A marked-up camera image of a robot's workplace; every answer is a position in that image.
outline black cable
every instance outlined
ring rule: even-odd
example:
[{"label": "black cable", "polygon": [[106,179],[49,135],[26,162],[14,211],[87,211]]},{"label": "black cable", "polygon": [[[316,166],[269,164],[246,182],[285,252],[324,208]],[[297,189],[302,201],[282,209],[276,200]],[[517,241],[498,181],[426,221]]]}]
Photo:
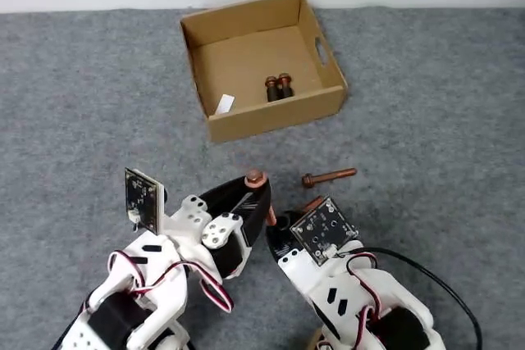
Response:
[{"label": "black cable", "polygon": [[411,260],[410,258],[403,256],[402,254],[399,254],[397,252],[394,252],[390,249],[386,248],[376,248],[376,247],[364,247],[364,248],[358,248],[354,249],[349,252],[341,253],[343,255],[345,254],[357,254],[362,252],[370,252],[370,253],[383,253],[388,256],[395,257],[401,261],[406,262],[413,268],[419,270],[426,276],[428,276],[430,279],[434,280],[436,283],[438,283],[464,310],[465,313],[467,313],[468,318],[472,322],[472,325],[474,326],[474,332],[476,333],[476,350],[482,350],[483,349],[483,335],[482,335],[482,328],[479,325],[479,322],[477,321],[477,318],[474,316],[474,313],[470,310],[470,308],[467,306],[465,301],[461,299],[461,297],[443,280],[441,280],[439,277],[437,277],[435,274],[430,272],[427,268],[422,266],[421,264],[415,262],[414,260]]}]

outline gray carpet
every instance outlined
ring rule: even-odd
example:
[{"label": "gray carpet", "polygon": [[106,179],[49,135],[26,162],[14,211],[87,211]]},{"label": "gray carpet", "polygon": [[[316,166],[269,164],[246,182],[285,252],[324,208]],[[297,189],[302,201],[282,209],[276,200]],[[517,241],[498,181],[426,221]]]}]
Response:
[{"label": "gray carpet", "polygon": [[[324,120],[213,144],[192,90],[184,11],[0,16],[1,348],[49,348],[113,248],[134,238],[124,166],[161,180],[169,211],[249,166],[282,210],[329,193],[368,246],[417,258],[479,317],[487,349],[525,342],[525,11],[317,11],[353,85]],[[299,177],[355,166],[303,191]],[[382,258],[433,311],[448,348],[473,349],[450,297]],[[259,239],[226,284],[227,316],[192,291],[198,349],[302,349],[319,323]]]}]

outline red and white wire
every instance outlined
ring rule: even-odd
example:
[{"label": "red and white wire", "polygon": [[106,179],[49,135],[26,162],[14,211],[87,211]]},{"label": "red and white wire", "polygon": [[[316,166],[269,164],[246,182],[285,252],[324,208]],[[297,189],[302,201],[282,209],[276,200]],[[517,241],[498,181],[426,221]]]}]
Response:
[{"label": "red and white wire", "polygon": [[370,311],[373,311],[373,307],[367,305],[363,307],[359,313],[358,334],[355,337],[355,344],[352,347],[352,350],[358,350],[358,346],[361,343],[361,340],[363,340],[363,332],[367,328],[368,313]]},{"label": "red and white wire", "polygon": [[114,250],[109,254],[109,257],[107,258],[107,272],[111,272],[113,268],[113,264],[115,263],[115,260],[121,257],[125,261],[128,262],[128,264],[133,269],[133,272],[135,273],[133,277],[135,278],[135,282],[139,287],[144,287],[146,285],[146,280],[144,279],[144,275],[142,275],[142,271],[140,268],[131,260],[131,257],[128,256],[126,253],[124,253],[122,250]]},{"label": "red and white wire", "polygon": [[381,314],[381,299],[379,298],[377,293],[372,289],[372,287],[370,287],[366,281],[364,281],[358,274],[353,272],[352,269],[350,268],[350,262],[353,259],[358,258],[358,257],[370,258],[372,261],[374,261],[375,266],[377,266],[377,259],[375,255],[369,252],[362,252],[362,253],[354,254],[346,262],[346,270],[349,272],[349,274],[351,274],[352,276],[355,276],[359,280],[359,284],[361,284],[361,287],[367,290],[370,296],[372,297],[372,299],[374,300],[374,303],[376,305],[376,307],[374,308],[374,320],[379,320],[379,316]]},{"label": "red and white wire", "polygon": [[213,276],[200,264],[193,261],[177,261],[171,264],[166,268],[164,273],[160,275],[157,280],[153,282],[153,284],[149,286],[142,286],[135,288],[133,293],[136,294],[146,294],[148,291],[151,291],[155,289],[165,278],[166,275],[175,268],[181,267],[181,266],[189,266],[193,268],[195,271],[197,271],[202,279],[200,280],[199,284],[201,289],[203,290],[204,294],[210,298],[210,300],[215,303],[218,307],[220,307],[223,311],[226,313],[230,313],[233,310],[234,303],[233,300],[230,298],[230,295],[228,292],[222,287],[222,285],[213,278]]}]

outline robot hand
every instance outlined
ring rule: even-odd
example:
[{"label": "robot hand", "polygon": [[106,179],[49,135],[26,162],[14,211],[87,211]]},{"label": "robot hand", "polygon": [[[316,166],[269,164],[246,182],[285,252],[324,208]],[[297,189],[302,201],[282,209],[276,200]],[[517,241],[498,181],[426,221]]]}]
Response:
[{"label": "robot hand", "polygon": [[[317,349],[445,349],[428,308],[391,274],[378,270],[370,251],[405,260],[457,297],[454,290],[407,257],[364,248],[331,198],[278,216],[276,226],[267,228],[267,241],[279,267],[324,323]],[[481,330],[472,318],[481,349]]]},{"label": "robot hand", "polygon": [[266,175],[250,171],[200,197],[189,195],[171,216],[164,186],[126,169],[126,208],[134,242],[112,252],[108,277],[84,301],[54,348],[64,350],[187,349],[177,322],[185,311],[187,277],[225,312],[234,303],[222,281],[244,269],[263,222],[275,222]]}]

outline cardboard box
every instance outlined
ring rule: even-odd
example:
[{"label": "cardboard box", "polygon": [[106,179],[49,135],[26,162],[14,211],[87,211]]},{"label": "cardboard box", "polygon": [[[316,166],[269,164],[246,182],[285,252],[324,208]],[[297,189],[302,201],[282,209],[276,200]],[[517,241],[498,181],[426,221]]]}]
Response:
[{"label": "cardboard box", "polygon": [[[255,0],[180,21],[212,141],[239,139],[337,113],[347,84],[306,0]],[[269,75],[295,95],[267,102]],[[223,94],[229,112],[215,114]]]}]

